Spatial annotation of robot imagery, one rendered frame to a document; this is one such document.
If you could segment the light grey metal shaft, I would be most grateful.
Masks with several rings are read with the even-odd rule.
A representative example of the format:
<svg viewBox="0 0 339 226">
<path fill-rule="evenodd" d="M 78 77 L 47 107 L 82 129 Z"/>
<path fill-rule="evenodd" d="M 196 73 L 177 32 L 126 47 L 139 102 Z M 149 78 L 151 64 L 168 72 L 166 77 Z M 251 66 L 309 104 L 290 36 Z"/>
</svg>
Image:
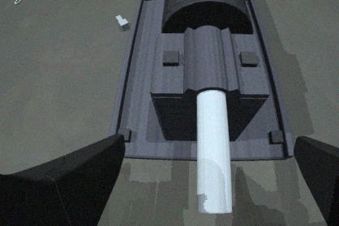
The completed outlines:
<svg viewBox="0 0 339 226">
<path fill-rule="evenodd" d="M 228 112 L 225 93 L 206 90 L 196 96 L 198 103 L 198 190 L 196 212 L 232 212 L 232 184 Z"/>
</svg>

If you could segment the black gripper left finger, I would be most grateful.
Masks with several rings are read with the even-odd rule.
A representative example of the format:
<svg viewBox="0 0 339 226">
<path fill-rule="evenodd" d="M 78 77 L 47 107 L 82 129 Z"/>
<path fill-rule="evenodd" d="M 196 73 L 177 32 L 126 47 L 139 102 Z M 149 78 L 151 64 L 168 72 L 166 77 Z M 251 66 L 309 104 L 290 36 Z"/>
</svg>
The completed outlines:
<svg viewBox="0 0 339 226">
<path fill-rule="evenodd" d="M 0 174 L 0 226 L 97 226 L 124 160 L 123 134 Z"/>
</svg>

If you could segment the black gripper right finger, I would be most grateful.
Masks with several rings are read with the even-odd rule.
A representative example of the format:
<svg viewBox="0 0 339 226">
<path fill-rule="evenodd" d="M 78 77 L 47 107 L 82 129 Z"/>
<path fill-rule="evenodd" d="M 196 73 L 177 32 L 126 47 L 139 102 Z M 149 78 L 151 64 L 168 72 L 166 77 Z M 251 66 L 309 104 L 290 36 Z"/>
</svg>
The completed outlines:
<svg viewBox="0 0 339 226">
<path fill-rule="evenodd" d="M 327 226 L 339 226 L 339 148 L 304 135 L 294 142 L 294 158 Z"/>
</svg>

